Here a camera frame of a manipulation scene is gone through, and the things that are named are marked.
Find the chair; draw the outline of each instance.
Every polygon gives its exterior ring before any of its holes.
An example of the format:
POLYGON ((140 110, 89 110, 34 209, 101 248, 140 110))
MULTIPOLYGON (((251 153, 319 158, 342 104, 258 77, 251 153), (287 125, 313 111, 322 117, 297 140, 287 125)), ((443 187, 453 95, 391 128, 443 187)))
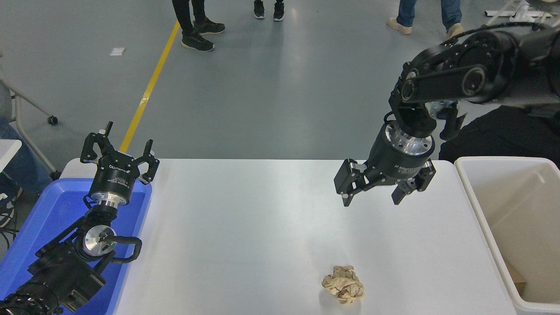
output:
POLYGON ((60 172, 56 170, 54 165, 46 158, 46 156, 41 152, 41 150, 39 150, 37 145, 25 132, 22 123, 22 114, 21 114, 22 99, 26 100, 33 107, 39 109, 41 112, 47 115, 48 116, 47 122, 49 124, 56 125, 58 123, 58 118, 49 114, 45 109, 37 105, 37 103, 31 101, 22 92, 18 91, 16 88, 8 84, 8 82, 0 80, 0 117, 2 117, 7 122, 14 122, 14 121, 16 122, 18 133, 27 142, 27 144, 35 153, 35 155, 41 160, 41 162, 43 162, 43 164, 50 171, 50 177, 53 180, 58 179, 60 177, 60 172))

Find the leg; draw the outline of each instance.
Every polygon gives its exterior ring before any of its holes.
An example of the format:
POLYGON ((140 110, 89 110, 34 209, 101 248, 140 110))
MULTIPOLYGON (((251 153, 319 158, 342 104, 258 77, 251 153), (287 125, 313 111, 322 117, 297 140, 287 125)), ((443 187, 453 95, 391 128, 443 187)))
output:
POLYGON ((284 2, 282 0, 276 0, 274 4, 274 21, 284 20, 284 2))
MULTIPOLYGON (((51 178, 45 167, 35 158, 31 149, 25 143, 20 135, 3 119, 0 119, 0 138, 14 139, 22 142, 21 148, 18 150, 13 159, 4 168, 4 174, 30 193, 40 193, 51 182, 51 178)), ((6 178, 0 180, 3 184, 7 184, 6 178)))
POLYGON ((173 9, 183 29, 183 35, 188 36, 194 32, 193 24, 190 22, 189 0, 173 0, 173 9))
POLYGON ((193 4, 193 15, 194 21, 198 25, 204 24, 206 22, 206 13, 204 11, 204 0, 191 0, 193 4))
POLYGON ((461 23, 462 17, 459 0, 441 0, 441 22, 446 31, 454 24, 461 23))
POLYGON ((219 34, 226 29, 222 23, 214 23, 206 17, 204 0, 191 0, 193 4, 194 31, 201 35, 219 34))
POLYGON ((454 163, 461 156, 533 156, 560 166, 560 123, 499 107, 461 129, 441 145, 440 160, 454 163))
POLYGON ((416 0, 400 0, 399 15, 396 17, 397 23, 405 27, 411 27, 414 21, 414 6, 416 0))
POLYGON ((259 20, 264 19, 264 4, 263 0, 255 0, 253 2, 253 15, 259 20))

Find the white stand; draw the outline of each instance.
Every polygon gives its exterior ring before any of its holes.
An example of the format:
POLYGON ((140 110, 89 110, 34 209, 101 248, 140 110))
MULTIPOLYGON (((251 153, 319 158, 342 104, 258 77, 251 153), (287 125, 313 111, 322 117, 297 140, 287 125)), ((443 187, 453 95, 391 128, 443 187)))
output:
POLYGON ((544 19, 547 16, 551 16, 547 13, 542 11, 531 11, 529 4, 525 0, 521 0, 517 9, 515 11, 507 11, 507 9, 511 6, 514 6, 514 2, 516 0, 509 0, 499 11, 485 11, 484 14, 486 16, 492 17, 486 25, 492 25, 494 21, 498 17, 510 17, 510 22, 534 22, 535 18, 542 18, 541 22, 544 22, 544 19))

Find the crumpled brown paper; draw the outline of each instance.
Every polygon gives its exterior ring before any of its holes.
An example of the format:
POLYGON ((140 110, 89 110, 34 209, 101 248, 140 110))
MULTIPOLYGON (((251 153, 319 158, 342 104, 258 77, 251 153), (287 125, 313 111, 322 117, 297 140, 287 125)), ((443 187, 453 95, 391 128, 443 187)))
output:
POLYGON ((364 294, 363 284, 356 276, 353 266, 334 266, 333 274, 325 276, 321 284, 342 304, 352 304, 364 294))

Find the black robotic arm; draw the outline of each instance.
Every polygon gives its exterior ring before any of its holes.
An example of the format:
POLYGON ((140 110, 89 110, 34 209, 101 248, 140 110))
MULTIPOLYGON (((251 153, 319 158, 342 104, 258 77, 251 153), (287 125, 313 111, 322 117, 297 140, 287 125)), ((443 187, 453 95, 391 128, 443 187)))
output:
POLYGON ((109 122, 105 130, 90 133, 83 146, 81 161, 97 164, 90 191, 83 198, 87 212, 37 251, 38 259, 28 268, 31 279, 0 300, 0 315, 61 314, 61 306, 75 312, 105 285, 101 273, 109 263, 128 263, 140 254, 142 241, 117 236, 111 223, 117 207, 130 201, 134 181, 151 182, 160 162, 151 151, 152 140, 137 159, 114 150, 108 138, 112 125, 109 122), (94 144, 101 151, 99 158, 94 144), (148 164, 148 170, 140 175, 142 163, 148 164), (117 243, 133 244, 133 254, 115 257, 117 243), (97 263, 91 267, 90 262, 97 263))
POLYGON ((560 28, 517 22, 467 33, 474 35, 460 44, 453 38, 428 48, 403 65, 389 97, 391 112, 369 158, 363 164, 346 159, 334 178, 345 206, 356 193, 375 186, 397 184, 392 194, 396 205, 414 190, 425 190, 436 172, 430 160, 434 118, 446 121, 443 140, 455 137, 465 118, 457 117, 457 100, 517 106, 542 117, 558 115, 560 28), (528 25, 539 30, 518 36, 489 29, 528 25))

